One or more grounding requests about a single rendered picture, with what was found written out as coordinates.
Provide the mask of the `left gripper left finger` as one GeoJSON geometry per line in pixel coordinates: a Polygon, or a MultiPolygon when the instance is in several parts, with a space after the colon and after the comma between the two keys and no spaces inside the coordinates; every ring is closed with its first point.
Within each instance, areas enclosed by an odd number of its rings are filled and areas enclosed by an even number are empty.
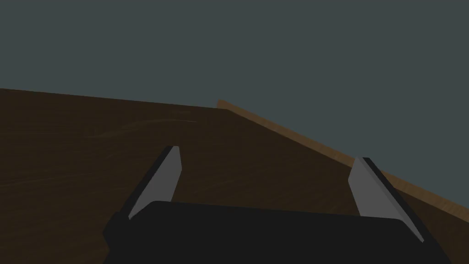
{"type": "Polygon", "coordinates": [[[165,147],[124,202],[120,213],[132,219],[152,202],[171,202],[181,172],[180,148],[165,147]]]}

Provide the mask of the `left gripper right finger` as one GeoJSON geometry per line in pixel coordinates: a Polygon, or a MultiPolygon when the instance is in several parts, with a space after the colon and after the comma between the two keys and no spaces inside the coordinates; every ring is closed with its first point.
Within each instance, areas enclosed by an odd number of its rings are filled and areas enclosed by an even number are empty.
{"type": "Polygon", "coordinates": [[[361,216],[397,219],[419,241],[432,240],[423,221],[370,158],[354,159],[348,183],[361,216]]]}

